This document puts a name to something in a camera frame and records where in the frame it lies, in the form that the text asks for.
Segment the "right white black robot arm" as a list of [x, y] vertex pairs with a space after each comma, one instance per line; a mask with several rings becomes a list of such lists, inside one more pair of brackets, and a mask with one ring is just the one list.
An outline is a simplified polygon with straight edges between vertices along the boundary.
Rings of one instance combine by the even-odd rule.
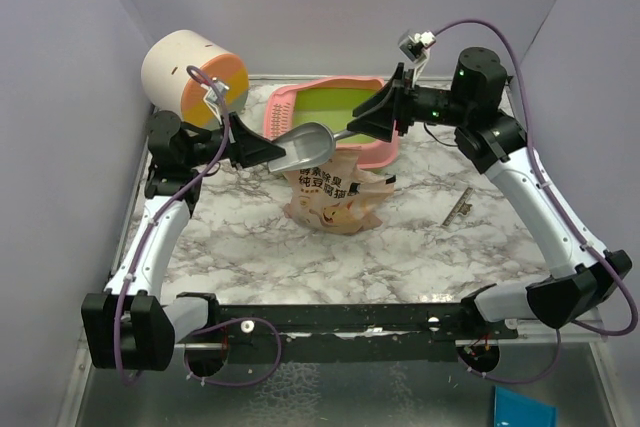
[[500, 109], [507, 71], [498, 55], [482, 47], [463, 50], [448, 90], [417, 86], [411, 75], [399, 64], [387, 84], [354, 109], [348, 130], [388, 142], [416, 122], [453, 128], [459, 151], [509, 201], [549, 269], [547, 278], [529, 285], [495, 285], [470, 295], [474, 305], [460, 312], [461, 330], [481, 338], [505, 319], [537, 319], [560, 329], [607, 300], [632, 261], [579, 220], [528, 149], [524, 128]]

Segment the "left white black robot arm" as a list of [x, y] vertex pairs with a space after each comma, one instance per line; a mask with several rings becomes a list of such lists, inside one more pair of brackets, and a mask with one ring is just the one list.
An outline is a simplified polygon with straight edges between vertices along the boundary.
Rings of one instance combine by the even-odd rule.
[[148, 123], [151, 155], [144, 212], [130, 249], [101, 293], [88, 294], [81, 316], [94, 367], [163, 371], [177, 342], [206, 342], [220, 332], [212, 294], [182, 294], [160, 302], [163, 279], [182, 231], [193, 216], [205, 169], [221, 160], [253, 167], [284, 157], [284, 148], [248, 128], [235, 113], [207, 130], [172, 111]]

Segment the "orange cat litter bag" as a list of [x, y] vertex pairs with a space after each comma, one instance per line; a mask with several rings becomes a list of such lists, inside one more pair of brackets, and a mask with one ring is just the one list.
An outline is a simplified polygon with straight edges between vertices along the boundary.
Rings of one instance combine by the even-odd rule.
[[359, 152], [338, 150], [324, 164], [289, 171], [285, 215], [311, 229], [353, 235], [382, 225], [376, 209], [395, 191], [396, 177], [358, 167]]

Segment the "grey metal litter scoop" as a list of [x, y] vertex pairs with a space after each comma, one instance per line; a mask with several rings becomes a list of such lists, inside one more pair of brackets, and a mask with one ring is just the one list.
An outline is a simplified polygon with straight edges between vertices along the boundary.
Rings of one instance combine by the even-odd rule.
[[325, 164], [334, 154], [337, 142], [355, 136], [349, 130], [333, 132], [325, 124], [308, 122], [275, 138], [273, 143], [285, 155], [267, 163], [270, 173], [308, 169]]

